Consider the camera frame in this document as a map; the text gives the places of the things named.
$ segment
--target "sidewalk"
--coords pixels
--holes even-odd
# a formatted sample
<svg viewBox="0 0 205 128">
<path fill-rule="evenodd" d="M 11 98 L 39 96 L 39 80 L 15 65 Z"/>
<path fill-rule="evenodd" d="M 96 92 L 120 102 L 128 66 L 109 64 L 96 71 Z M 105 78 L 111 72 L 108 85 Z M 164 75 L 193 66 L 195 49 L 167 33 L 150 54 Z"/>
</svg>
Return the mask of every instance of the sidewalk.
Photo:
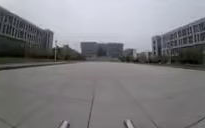
<svg viewBox="0 0 205 128">
<path fill-rule="evenodd" d="M 16 64 L 0 64 L 0 70 L 10 70 L 18 68 L 28 68 L 28 67 L 38 67 L 38 66 L 50 66 L 50 65 L 59 65 L 59 64 L 68 64 L 74 63 L 69 61 L 63 62 L 36 62 L 36 63 L 16 63 Z"/>
<path fill-rule="evenodd" d="M 147 64 L 147 65 L 205 71 L 205 65 L 192 65 L 192 64 Z"/>
</svg>

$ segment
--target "road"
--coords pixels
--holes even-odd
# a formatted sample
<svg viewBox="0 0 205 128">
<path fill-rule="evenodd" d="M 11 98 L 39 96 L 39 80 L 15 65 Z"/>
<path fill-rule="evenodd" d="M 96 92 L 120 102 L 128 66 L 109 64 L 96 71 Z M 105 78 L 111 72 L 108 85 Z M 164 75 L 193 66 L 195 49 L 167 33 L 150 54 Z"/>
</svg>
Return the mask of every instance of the road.
<svg viewBox="0 0 205 128">
<path fill-rule="evenodd" d="M 0 71 L 0 128 L 123 128 L 124 119 L 185 128 L 203 117 L 205 71 L 105 62 Z"/>
</svg>

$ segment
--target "street lamp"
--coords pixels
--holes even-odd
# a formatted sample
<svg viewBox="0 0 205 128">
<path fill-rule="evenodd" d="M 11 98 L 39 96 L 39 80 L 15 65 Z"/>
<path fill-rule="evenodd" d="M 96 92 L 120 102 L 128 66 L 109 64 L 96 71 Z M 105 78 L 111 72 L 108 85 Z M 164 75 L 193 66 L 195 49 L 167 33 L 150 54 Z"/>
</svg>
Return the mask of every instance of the street lamp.
<svg viewBox="0 0 205 128">
<path fill-rule="evenodd" d="M 57 40 L 55 40 L 55 58 L 54 58 L 54 61 L 56 62 L 57 61 Z"/>
</svg>

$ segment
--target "sky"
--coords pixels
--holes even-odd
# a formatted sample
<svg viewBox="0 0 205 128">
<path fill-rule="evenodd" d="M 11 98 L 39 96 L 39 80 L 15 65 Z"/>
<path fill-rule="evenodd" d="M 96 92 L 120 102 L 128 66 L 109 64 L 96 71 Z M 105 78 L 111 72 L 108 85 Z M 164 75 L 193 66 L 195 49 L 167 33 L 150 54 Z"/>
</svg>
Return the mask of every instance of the sky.
<svg viewBox="0 0 205 128">
<path fill-rule="evenodd" d="M 205 17 L 205 0 L 0 0 L 42 28 L 58 45 L 80 51 L 81 41 L 121 42 L 151 50 L 151 37 Z"/>
</svg>

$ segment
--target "building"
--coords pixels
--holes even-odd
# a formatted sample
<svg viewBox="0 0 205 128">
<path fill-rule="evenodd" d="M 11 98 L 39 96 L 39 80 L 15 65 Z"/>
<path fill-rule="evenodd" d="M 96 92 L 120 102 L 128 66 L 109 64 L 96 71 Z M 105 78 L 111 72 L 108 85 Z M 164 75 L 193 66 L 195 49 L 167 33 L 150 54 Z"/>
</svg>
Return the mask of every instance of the building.
<svg viewBox="0 0 205 128">
<path fill-rule="evenodd" d="M 136 49 L 133 49 L 133 48 L 125 49 L 124 52 L 123 52 L 123 56 L 125 56 L 125 57 L 133 57 L 133 59 L 136 59 L 137 58 Z"/>
<path fill-rule="evenodd" d="M 124 45 L 122 43 L 108 43 L 107 56 L 112 58 L 119 58 L 122 56 Z"/>
<path fill-rule="evenodd" d="M 105 43 L 97 44 L 97 56 L 107 56 L 107 44 Z"/>
<path fill-rule="evenodd" d="M 152 37 L 152 54 L 154 57 L 161 56 L 161 36 Z"/>
<path fill-rule="evenodd" d="M 32 48 L 52 50 L 52 43 L 52 31 L 41 29 L 0 6 L 0 52 Z"/>
<path fill-rule="evenodd" d="M 85 57 L 97 56 L 97 43 L 96 42 L 81 42 L 81 51 Z"/>
<path fill-rule="evenodd" d="M 162 56 L 178 55 L 180 49 L 189 47 L 205 51 L 205 18 L 161 35 Z"/>
<path fill-rule="evenodd" d="M 122 43 L 81 42 L 81 51 L 85 57 L 107 56 L 118 58 L 122 56 Z"/>
</svg>

